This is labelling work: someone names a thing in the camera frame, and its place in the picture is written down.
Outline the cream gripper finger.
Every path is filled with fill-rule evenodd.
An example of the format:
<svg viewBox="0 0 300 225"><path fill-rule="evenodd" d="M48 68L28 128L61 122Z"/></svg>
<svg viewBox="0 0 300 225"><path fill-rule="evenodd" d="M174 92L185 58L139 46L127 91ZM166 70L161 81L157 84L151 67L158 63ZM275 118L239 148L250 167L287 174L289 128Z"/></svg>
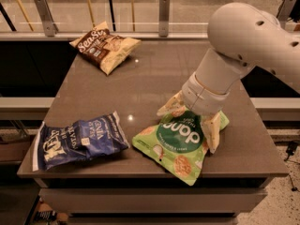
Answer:
<svg viewBox="0 0 300 225"><path fill-rule="evenodd" d="M217 112L215 115L203 116L201 128L209 150L214 154L219 145L220 114Z"/></svg>
<svg viewBox="0 0 300 225"><path fill-rule="evenodd" d="M183 92L179 91L174 96L172 96L161 108L157 110L157 116L177 112L184 108L185 104L183 100Z"/></svg>

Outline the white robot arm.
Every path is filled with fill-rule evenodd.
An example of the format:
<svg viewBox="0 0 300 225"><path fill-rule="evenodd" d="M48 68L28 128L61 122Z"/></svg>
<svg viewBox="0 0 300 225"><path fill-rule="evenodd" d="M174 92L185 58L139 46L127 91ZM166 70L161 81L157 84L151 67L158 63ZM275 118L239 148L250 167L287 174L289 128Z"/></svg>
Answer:
<svg viewBox="0 0 300 225"><path fill-rule="evenodd" d="M200 115L204 137L214 153L219 145L220 111L235 81L261 67L300 92L300 40L281 28L273 15L244 3L220 7L209 21L207 36L211 48L157 114L185 106Z"/></svg>

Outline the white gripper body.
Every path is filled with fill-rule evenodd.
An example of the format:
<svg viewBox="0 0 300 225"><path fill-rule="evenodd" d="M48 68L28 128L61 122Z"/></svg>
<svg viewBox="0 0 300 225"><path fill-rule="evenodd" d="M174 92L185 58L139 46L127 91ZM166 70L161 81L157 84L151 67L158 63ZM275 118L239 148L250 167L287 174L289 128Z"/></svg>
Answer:
<svg viewBox="0 0 300 225"><path fill-rule="evenodd" d="M182 86L184 104L198 115L214 115L222 110L232 85L232 79L218 81L217 88L211 83L204 85L193 73Z"/></svg>

